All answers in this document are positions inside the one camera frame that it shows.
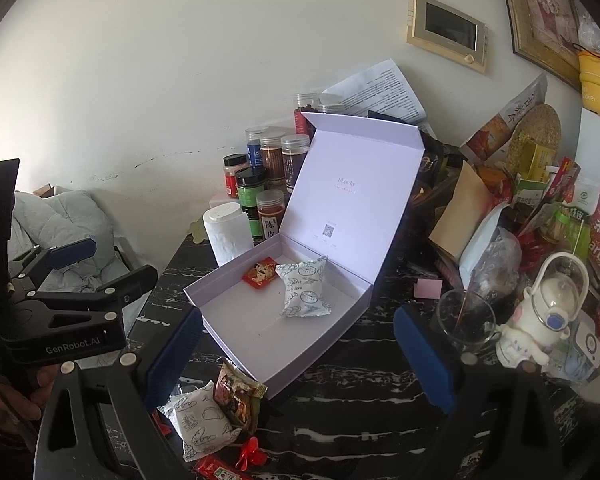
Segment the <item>table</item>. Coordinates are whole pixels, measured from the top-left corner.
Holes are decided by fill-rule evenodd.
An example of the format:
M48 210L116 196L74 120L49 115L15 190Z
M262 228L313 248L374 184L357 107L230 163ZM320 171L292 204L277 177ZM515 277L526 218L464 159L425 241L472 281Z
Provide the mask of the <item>table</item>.
M422 254L392 248L366 313L304 374L265 403L256 435L274 461L252 471L252 477L388 480L415 470L443 421L393 332L394 312L402 304L416 304L429 317L433 312L435 300L415 300L412 295L413 283L421 277L413 262L421 259ZM209 243L195 244L187 235L138 317L131 346L148 341L164 324L178 319L180 309L189 304L185 286L215 268ZM181 381L202 386L215 380L223 355L203 333ZM548 384L548 389L565 443L578 425L576 413L582 403L568 388ZM458 478L469 476L480 457L494 413L482 415L482 428ZM234 462L237 450L225 449L220 456Z

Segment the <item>open gift box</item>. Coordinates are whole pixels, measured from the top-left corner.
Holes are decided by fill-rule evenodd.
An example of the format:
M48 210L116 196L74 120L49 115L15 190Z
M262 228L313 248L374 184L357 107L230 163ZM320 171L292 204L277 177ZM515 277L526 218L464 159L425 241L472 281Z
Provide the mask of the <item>open gift box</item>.
M316 127L279 234L185 288L208 332L273 397L334 344L368 308L424 147L416 126L305 114ZM257 290L242 280L270 256L279 264L326 255L331 314L283 317L279 278Z

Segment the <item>picture frame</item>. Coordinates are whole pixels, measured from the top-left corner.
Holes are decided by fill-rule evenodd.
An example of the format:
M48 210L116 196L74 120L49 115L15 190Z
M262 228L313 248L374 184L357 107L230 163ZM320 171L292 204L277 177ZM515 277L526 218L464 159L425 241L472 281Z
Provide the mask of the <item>picture frame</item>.
M506 0L513 52L580 91L574 0Z

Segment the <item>paper towel roll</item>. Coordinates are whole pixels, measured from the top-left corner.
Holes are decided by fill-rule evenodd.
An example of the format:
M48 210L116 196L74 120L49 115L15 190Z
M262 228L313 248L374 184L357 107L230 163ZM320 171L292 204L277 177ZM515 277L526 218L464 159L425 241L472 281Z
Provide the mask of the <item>paper towel roll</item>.
M202 215L206 234L218 266L223 266L253 247L247 213L237 203L216 206Z

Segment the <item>screw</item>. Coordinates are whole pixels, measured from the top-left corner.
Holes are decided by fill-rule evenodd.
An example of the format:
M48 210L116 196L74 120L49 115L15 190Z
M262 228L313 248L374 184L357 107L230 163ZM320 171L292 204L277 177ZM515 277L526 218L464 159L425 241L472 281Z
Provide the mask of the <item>screw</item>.
M536 371L536 365L533 364L531 361L522 361L522 369L526 373L532 374Z
M468 366L473 366L473 365L478 364L478 358L476 357L475 354L472 354L471 352L465 352L464 354L462 354L460 356L460 360Z
M120 357L120 364L123 366L131 366L136 363L138 360L138 356L132 352L127 352L126 354L122 354Z
M63 374L70 374L71 372L73 372L75 369L75 363L73 361L65 361L64 363L62 363L62 366L60 367L60 371Z

